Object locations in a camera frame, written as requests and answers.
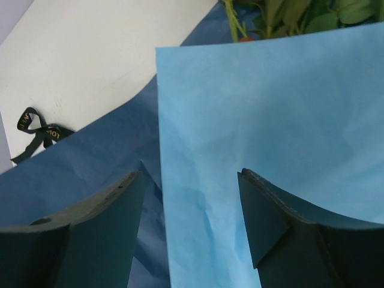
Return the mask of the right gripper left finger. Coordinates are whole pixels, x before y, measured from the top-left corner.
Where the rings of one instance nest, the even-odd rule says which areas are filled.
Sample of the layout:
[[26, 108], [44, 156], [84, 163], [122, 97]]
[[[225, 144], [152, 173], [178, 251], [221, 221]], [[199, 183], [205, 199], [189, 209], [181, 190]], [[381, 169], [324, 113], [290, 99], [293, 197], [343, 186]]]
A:
[[1, 229], [2, 287], [127, 287], [145, 195], [140, 171], [63, 211]]

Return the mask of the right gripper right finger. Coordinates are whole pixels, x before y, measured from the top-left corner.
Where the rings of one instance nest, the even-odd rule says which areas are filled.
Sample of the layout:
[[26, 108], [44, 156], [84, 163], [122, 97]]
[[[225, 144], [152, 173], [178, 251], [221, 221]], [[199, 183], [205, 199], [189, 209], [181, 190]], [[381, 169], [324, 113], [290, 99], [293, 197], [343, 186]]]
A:
[[383, 225], [343, 216], [238, 173], [245, 229], [262, 287], [382, 287]]

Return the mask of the blue wrapping paper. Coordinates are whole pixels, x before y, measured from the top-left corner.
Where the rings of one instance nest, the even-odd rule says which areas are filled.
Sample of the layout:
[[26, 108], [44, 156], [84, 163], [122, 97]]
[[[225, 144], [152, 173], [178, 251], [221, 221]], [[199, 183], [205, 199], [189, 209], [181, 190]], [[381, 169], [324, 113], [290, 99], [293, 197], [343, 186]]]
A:
[[214, 22], [157, 53], [128, 103], [1, 176], [28, 224], [143, 169], [129, 287], [258, 287], [237, 173], [383, 222], [383, 25], [226, 44]]

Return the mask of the black gold-lettered ribbon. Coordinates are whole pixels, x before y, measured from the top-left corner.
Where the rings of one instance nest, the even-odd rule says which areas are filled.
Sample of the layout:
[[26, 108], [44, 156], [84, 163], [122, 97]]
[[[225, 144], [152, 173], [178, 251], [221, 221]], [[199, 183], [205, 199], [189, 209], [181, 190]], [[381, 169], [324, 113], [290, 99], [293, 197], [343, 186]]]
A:
[[[31, 129], [30, 125], [32, 124], [34, 118], [38, 118], [40, 126], [38, 128]], [[74, 134], [73, 130], [64, 126], [58, 124], [48, 124], [44, 117], [33, 107], [27, 107], [22, 113], [17, 122], [17, 129], [26, 134], [33, 134], [34, 138], [20, 155], [11, 159], [11, 161], [16, 165], [31, 158], [41, 145], [43, 145], [44, 148], [48, 148], [52, 146], [54, 142], [57, 143], [58, 141]]]

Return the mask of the pink orange flower bunch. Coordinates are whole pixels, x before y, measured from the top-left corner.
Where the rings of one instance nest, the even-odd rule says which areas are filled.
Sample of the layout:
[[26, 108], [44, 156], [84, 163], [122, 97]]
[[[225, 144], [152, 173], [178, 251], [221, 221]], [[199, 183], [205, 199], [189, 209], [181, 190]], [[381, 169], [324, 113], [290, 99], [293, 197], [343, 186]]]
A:
[[[383, 1], [375, 0], [225, 0], [219, 3], [225, 9], [235, 43], [253, 41], [253, 34], [265, 40], [383, 22]], [[260, 11], [253, 20], [253, 30], [247, 29], [240, 20], [237, 5]]]

